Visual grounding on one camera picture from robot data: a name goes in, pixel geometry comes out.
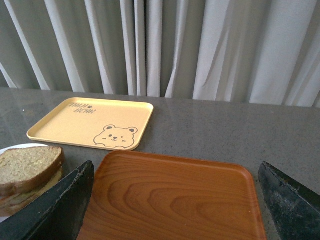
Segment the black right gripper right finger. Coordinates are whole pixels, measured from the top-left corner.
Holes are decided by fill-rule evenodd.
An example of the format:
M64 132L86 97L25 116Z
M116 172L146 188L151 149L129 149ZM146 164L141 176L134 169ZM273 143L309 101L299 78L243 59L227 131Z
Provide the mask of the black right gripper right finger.
M320 238L320 196L264 161L258 170L264 201L282 240Z

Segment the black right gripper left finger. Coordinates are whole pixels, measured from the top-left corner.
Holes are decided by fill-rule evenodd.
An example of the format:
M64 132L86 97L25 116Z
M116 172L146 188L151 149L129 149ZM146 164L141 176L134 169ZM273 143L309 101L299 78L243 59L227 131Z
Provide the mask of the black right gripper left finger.
M86 161L0 224L2 240L75 240L83 225L95 169Z

